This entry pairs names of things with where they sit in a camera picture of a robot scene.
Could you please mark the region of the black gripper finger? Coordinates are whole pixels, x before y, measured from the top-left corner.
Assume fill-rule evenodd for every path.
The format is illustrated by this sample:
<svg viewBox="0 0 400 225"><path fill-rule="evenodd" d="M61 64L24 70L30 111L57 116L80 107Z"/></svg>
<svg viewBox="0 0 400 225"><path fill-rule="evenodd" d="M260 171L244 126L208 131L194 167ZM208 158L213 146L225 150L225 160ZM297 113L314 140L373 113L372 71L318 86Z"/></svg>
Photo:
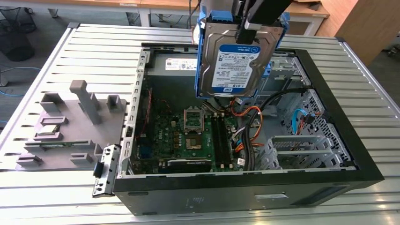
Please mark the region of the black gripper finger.
<svg viewBox="0 0 400 225"><path fill-rule="evenodd" d="M290 0L238 0L236 8L236 19L238 26L236 32L237 44L252 44L256 41L256 33L262 28L272 28L277 35L278 44L289 28L289 13L285 9Z"/></svg>

